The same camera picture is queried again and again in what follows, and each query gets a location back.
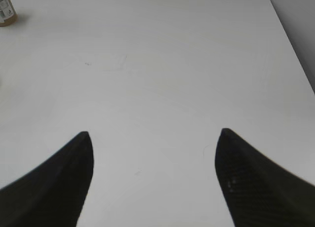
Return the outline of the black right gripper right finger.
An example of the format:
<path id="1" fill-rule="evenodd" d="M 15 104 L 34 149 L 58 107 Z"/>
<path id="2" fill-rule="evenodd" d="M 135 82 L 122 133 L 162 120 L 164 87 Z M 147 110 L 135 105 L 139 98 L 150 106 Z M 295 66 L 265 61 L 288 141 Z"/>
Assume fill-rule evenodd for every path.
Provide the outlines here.
<path id="1" fill-rule="evenodd" d="M 313 227 L 315 187 L 221 130 L 215 170 L 236 227 Z"/>

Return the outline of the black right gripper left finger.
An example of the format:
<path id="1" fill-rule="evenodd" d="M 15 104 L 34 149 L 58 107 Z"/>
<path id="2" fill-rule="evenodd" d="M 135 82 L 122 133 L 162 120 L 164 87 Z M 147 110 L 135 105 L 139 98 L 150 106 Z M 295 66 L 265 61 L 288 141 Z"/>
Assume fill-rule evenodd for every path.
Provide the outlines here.
<path id="1" fill-rule="evenodd" d="M 94 172 L 87 131 L 0 190 L 2 227 L 75 227 Z"/>

